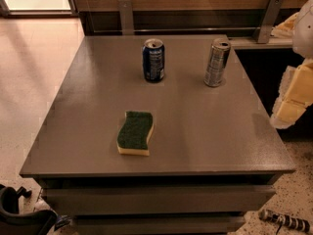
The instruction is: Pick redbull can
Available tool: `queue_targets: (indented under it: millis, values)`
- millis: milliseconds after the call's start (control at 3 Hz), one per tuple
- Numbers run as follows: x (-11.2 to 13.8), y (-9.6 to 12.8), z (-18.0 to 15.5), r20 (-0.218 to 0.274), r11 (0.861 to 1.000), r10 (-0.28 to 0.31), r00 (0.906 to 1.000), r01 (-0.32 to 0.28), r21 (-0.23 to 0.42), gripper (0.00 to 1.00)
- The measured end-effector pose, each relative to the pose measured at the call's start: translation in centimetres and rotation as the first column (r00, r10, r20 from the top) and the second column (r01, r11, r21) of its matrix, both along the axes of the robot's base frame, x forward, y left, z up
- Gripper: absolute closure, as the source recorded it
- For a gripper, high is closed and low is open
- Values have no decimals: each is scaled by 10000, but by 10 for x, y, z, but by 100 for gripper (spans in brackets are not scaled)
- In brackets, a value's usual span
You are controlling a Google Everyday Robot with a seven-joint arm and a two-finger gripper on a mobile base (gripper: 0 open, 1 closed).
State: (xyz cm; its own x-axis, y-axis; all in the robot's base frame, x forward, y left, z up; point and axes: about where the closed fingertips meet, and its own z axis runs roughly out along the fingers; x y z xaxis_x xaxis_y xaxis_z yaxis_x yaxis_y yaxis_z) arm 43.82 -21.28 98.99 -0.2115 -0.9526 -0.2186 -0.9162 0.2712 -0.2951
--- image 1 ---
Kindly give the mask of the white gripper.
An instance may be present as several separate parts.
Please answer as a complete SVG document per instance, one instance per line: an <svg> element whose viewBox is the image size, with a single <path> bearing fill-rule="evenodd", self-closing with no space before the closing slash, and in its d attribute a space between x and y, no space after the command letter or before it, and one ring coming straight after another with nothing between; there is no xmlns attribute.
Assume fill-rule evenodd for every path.
<svg viewBox="0 0 313 235"><path fill-rule="evenodd" d="M297 68L287 66L272 109L271 124L277 129L287 129L313 104L313 0L308 0L299 13L274 26L271 34L278 38L292 36L293 51L305 58Z"/></svg>

